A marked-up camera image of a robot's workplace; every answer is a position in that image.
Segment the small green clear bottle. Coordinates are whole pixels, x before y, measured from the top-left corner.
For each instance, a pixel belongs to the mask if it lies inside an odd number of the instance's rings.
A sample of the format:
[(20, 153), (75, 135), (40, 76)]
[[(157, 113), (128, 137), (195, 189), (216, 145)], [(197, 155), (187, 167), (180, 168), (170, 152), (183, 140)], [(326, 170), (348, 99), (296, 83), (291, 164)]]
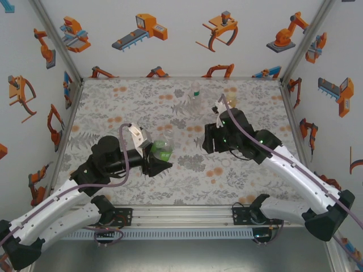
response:
[(174, 132), (166, 129), (160, 133), (153, 142), (151, 151), (153, 155), (164, 162), (169, 161), (174, 150)]

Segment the tall clear plastic bottle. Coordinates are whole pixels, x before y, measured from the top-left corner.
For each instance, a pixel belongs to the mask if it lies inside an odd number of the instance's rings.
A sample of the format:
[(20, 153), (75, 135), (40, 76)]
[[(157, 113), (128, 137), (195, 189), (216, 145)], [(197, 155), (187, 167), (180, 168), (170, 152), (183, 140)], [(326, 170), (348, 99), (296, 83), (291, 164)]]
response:
[(199, 114), (201, 108), (201, 92), (199, 82), (191, 84), (191, 90), (188, 95), (189, 110), (193, 114)]

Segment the floral patterned table mat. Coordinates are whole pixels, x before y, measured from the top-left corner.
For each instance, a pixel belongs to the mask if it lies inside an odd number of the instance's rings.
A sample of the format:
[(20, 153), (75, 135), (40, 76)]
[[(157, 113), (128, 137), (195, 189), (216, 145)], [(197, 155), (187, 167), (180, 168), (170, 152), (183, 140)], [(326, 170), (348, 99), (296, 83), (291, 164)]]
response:
[[(204, 126), (216, 120), (212, 107), (230, 87), (237, 89), (237, 108), (255, 130), (266, 129), (297, 152), (279, 83), (270, 80), (200, 79), (199, 114), (189, 110), (188, 79), (87, 80), (69, 135), (56, 187), (86, 161), (91, 147), (106, 135), (118, 136), (119, 127), (135, 122), (152, 139), (172, 129), (173, 166), (155, 177), (139, 168), (126, 182), (113, 179), (101, 194), (112, 203), (125, 205), (230, 205), (251, 203), (260, 194), (288, 201), (300, 195), (277, 174), (244, 161), (239, 152), (208, 154), (202, 149)], [(221, 163), (229, 159), (231, 165)]]

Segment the grey metal panel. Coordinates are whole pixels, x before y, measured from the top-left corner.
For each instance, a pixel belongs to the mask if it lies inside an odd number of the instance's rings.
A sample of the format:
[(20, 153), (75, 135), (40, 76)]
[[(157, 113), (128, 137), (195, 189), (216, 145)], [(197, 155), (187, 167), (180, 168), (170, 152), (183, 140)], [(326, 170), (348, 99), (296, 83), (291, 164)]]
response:
[(326, 244), (302, 228), (286, 228), (276, 241), (121, 241), (98, 248), (93, 241), (59, 241), (31, 272), (341, 272)]

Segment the wide aluminium base rail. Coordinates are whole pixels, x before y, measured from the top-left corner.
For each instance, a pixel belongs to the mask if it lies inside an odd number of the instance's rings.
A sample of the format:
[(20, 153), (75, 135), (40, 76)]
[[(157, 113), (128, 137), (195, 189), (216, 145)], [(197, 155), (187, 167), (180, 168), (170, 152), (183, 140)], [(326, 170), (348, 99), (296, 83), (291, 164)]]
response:
[(49, 205), (38, 205), (19, 220), (24, 228), (35, 228), (39, 232), (49, 229), (78, 230), (80, 228), (121, 228), (111, 226), (116, 208), (132, 208), (132, 224), (128, 227), (183, 228), (234, 226), (231, 209), (241, 205), (222, 206), (106, 206), (98, 208), (93, 203), (73, 206), (71, 203), (53, 201)]

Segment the aluminium side rail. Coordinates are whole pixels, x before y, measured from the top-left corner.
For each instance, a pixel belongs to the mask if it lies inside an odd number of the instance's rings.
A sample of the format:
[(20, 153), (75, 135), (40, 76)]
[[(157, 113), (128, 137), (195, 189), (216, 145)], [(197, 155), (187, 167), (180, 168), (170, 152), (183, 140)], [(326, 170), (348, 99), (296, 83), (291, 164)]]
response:
[(300, 162), (305, 167), (308, 168), (310, 166), (310, 163), (308, 162), (307, 155), (305, 153), (304, 142), (303, 142), (300, 130), (299, 130), (299, 125), (298, 125), (296, 116), (294, 114), (294, 109), (293, 109), (292, 103), (290, 101), (289, 91), (288, 91), (287, 87), (281, 83), (280, 80), (278, 80), (278, 83), (279, 83), (279, 87), (280, 87), (280, 91), (281, 91), (281, 96), (282, 96), (282, 99), (284, 102), (286, 114), (288, 116), (290, 127), (292, 129), (292, 134), (293, 134), (294, 142), (296, 145), (298, 158), (299, 158)]
[(48, 183), (46, 184), (44, 189), (42, 189), (42, 188), (37, 189), (35, 186), (36, 183), (32, 182), (32, 177), (33, 176), (37, 177), (37, 182), (40, 182), (45, 177), (45, 175), (48, 173), (48, 169), (46, 168), (44, 171), (41, 169), (38, 171), (37, 174), (31, 173), (28, 176), (28, 178), (29, 178), (28, 186), (29, 186), (29, 188), (31, 190), (31, 194), (32, 194), (32, 200), (31, 200), (32, 207), (34, 207), (34, 204), (35, 205), (40, 204), (41, 201), (43, 201), (47, 196), (49, 196), (52, 192), (54, 192), (54, 189), (56, 187), (56, 183), (58, 180), (58, 176), (60, 174), (60, 169), (62, 166), (62, 161), (64, 158), (67, 143), (69, 140), (71, 127), (74, 122), (75, 114), (77, 112), (78, 104), (80, 101), (80, 97), (81, 97), (84, 85), (85, 85), (84, 79), (81, 79), (81, 82), (78, 84), (74, 83), (73, 103), (72, 103), (72, 106), (70, 107), (70, 112), (69, 112), (70, 116), (69, 116), (66, 126), (62, 130), (62, 138), (59, 143), (58, 152), (56, 153), (57, 160), (54, 164), (54, 171), (52, 174), (52, 178), (48, 181)]

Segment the aluminium frame post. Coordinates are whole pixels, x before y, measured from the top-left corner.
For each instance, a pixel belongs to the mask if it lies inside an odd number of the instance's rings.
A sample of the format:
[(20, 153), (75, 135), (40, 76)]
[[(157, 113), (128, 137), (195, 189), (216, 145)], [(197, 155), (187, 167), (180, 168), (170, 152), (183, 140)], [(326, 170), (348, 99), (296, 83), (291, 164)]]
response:
[(48, 15), (46, 9), (44, 8), (41, 0), (28, 0), (33, 11), (36, 13), (38, 19), (41, 21), (46, 33), (52, 40), (56, 51), (58, 51), (59, 55), (63, 59), (66, 67), (69, 69), (73, 79), (81, 85), (83, 82), (83, 78), (80, 75), (74, 61), (72, 60), (66, 46), (62, 42), (61, 36), (58, 34), (50, 16)]
[(324, 20), (326, 19), (327, 15), (330, 13), (336, 2), (337, 0), (323, 0), (315, 16), (313, 17), (313, 20), (311, 21), (306, 33), (304, 34), (302, 41), (298, 45), (297, 51), (293, 55), (292, 60), (289, 62), (285, 73), (283, 74), (283, 77), (281, 78), (282, 85), (286, 85), (292, 77), (295, 69), (299, 65), (310, 44), (312, 43), (313, 38), (317, 35), (317, 31), (323, 24)]

